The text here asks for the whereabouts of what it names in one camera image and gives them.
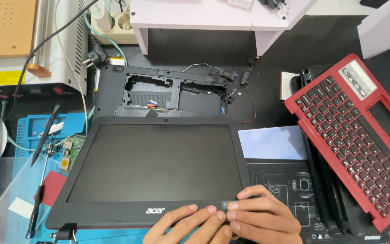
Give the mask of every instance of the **finger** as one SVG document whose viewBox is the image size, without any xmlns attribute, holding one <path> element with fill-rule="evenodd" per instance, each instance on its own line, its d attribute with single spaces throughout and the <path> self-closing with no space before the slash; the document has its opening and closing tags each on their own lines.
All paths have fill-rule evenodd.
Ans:
<svg viewBox="0 0 390 244">
<path fill-rule="evenodd" d="M 162 236 L 172 224 L 177 221 L 187 217 L 198 210 L 198 206 L 195 204 L 189 206 L 183 206 L 181 208 L 177 208 L 176 210 L 169 211 L 166 213 L 145 235 L 145 238 L 151 240 L 156 240 L 160 236 Z"/>
<path fill-rule="evenodd" d="M 222 211 L 216 212 L 212 215 L 191 237 L 185 244 L 206 244 L 210 241 L 219 227 L 225 221 L 225 213 Z"/>
<path fill-rule="evenodd" d="M 268 211 L 281 217 L 291 217 L 290 209 L 283 203 L 272 201 L 267 197 L 255 199 L 244 199 L 237 202 L 230 202 L 227 205 L 228 211 Z"/>
<path fill-rule="evenodd" d="M 276 197 L 272 196 L 270 191 L 268 191 L 263 185 L 253 185 L 253 186 L 248 186 L 245 189 L 243 189 L 239 194 L 237 194 L 237 199 L 243 200 L 247 199 L 248 197 L 251 196 L 261 196 L 261 197 L 267 197 L 270 198 L 276 202 L 281 202 Z"/>
<path fill-rule="evenodd" d="M 179 221 L 163 239 L 164 243 L 177 243 L 181 241 L 187 234 L 191 233 L 196 227 L 208 220 L 212 214 L 217 211 L 216 207 L 208 206 L 200 209 L 198 212 Z"/>
<path fill-rule="evenodd" d="M 228 244 L 230 243 L 232 234 L 233 232 L 231 231 L 231 227 L 224 225 L 220 228 L 216 235 L 214 235 L 210 244 Z"/>
<path fill-rule="evenodd" d="M 282 218 L 270 213 L 254 213 L 247 211 L 229 211 L 229 221 L 239 221 L 268 230 L 299 234 L 300 223 L 295 218 Z"/>
<path fill-rule="evenodd" d="M 298 234 L 266 230 L 239 221 L 231 221 L 230 227 L 235 234 L 259 244 L 302 244 Z"/>
</svg>

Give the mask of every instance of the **green circuit board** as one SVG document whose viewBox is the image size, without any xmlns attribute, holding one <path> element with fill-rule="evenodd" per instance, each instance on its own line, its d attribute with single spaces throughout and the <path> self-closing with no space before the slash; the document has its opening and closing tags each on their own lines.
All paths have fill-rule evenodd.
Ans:
<svg viewBox="0 0 390 244">
<path fill-rule="evenodd" d="M 68 141 L 63 143 L 64 150 L 62 150 L 63 158 L 61 161 L 61 170 L 64 173 L 68 173 L 72 169 L 79 151 L 84 145 L 85 138 L 85 136 L 73 135 Z"/>
</svg>

